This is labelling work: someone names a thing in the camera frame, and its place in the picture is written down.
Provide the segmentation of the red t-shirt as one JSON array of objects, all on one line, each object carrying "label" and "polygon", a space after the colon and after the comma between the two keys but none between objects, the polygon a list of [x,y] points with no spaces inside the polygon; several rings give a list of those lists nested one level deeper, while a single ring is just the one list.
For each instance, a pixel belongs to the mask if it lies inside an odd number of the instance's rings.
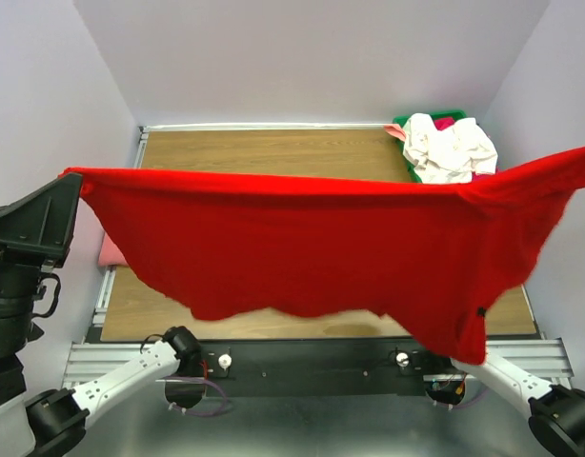
[{"label": "red t-shirt", "polygon": [[215,321],[365,309],[479,365],[485,316],[531,275],[585,147],[467,184],[80,169],[81,196],[136,276]]}]

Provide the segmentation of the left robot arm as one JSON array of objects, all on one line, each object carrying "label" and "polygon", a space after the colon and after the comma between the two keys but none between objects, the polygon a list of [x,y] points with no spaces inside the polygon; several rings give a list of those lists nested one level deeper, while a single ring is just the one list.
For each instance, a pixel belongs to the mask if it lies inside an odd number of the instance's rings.
[{"label": "left robot arm", "polygon": [[121,367],[79,387],[50,389],[25,400],[17,354],[43,330],[34,322],[45,281],[58,282],[73,236],[82,177],[66,174],[0,207],[0,456],[63,456],[104,413],[158,379],[187,376],[198,367],[200,346],[184,327],[168,329],[150,348]]}]

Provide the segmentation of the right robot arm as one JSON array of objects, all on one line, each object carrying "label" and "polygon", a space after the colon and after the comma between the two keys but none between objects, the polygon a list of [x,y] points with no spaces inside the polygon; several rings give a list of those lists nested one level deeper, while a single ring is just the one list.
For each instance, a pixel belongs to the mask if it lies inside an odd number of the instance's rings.
[{"label": "right robot arm", "polygon": [[490,351],[480,365],[460,362],[458,347],[448,340],[429,345],[425,353],[432,370],[445,373],[455,368],[511,404],[551,455],[585,456],[584,390],[538,378]]}]

